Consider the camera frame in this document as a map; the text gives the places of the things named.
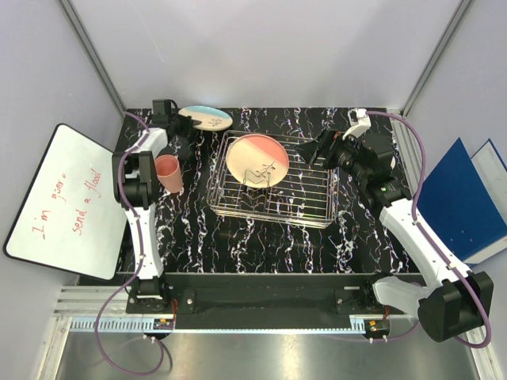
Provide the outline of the blue and cream plate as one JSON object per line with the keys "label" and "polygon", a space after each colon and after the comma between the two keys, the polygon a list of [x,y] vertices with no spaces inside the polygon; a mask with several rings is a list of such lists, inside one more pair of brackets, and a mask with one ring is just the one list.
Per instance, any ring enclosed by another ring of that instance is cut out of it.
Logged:
{"label": "blue and cream plate", "polygon": [[190,116],[193,120],[193,127],[202,131],[223,131],[233,124],[232,117],[228,113],[203,105],[181,108],[178,114]]}

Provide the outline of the pink plastic cup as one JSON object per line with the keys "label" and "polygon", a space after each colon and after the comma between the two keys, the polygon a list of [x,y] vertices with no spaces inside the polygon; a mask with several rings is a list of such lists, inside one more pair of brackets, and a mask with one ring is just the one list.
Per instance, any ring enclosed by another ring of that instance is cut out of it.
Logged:
{"label": "pink plastic cup", "polygon": [[162,186],[170,193],[178,193],[183,189],[181,167],[178,159],[164,154],[154,161],[157,177]]}

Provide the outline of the pink and cream plate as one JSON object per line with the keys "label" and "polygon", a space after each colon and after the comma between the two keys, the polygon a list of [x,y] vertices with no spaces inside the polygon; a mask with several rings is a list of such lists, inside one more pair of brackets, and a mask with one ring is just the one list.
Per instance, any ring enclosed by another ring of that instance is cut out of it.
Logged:
{"label": "pink and cream plate", "polygon": [[274,138],[247,134],[233,141],[226,151],[226,165],[232,177],[250,188],[271,188],[288,174],[287,151]]}

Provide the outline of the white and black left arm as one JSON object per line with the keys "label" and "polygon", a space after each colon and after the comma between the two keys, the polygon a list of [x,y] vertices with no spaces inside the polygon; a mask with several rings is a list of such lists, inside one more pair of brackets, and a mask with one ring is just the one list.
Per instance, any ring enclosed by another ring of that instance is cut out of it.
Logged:
{"label": "white and black left arm", "polygon": [[165,279],[155,232],[159,198],[155,159],[174,136],[192,126],[192,119],[180,115],[177,103],[171,99],[152,101],[148,122],[135,113],[125,115],[143,126],[142,134],[132,146],[112,155],[114,197],[127,216],[134,253],[135,271],[125,283],[131,288],[129,307],[139,314],[174,313],[177,300]]}

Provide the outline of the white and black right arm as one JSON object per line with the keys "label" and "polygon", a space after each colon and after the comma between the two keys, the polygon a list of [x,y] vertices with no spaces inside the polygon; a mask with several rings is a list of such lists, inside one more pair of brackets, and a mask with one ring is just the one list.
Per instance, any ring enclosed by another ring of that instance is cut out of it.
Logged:
{"label": "white and black right arm", "polygon": [[417,318],[436,342],[483,327],[486,336],[478,347],[486,347],[492,337],[493,281],[485,272],[473,273],[452,254],[418,213],[415,198],[392,175],[390,139],[324,130],[296,151],[311,168],[339,168],[351,176],[361,203],[401,244],[423,277],[424,286],[394,275],[375,277],[360,293],[362,309],[370,314],[386,306],[402,311]]}

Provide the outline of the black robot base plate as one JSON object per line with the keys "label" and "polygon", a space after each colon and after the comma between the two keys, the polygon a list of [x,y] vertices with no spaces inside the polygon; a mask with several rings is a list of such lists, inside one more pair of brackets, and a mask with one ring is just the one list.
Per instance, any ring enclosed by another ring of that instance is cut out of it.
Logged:
{"label": "black robot base plate", "polygon": [[317,309],[336,314],[383,314],[373,296],[379,274],[166,274],[164,299],[137,295],[133,285],[129,314],[203,314],[208,310]]}

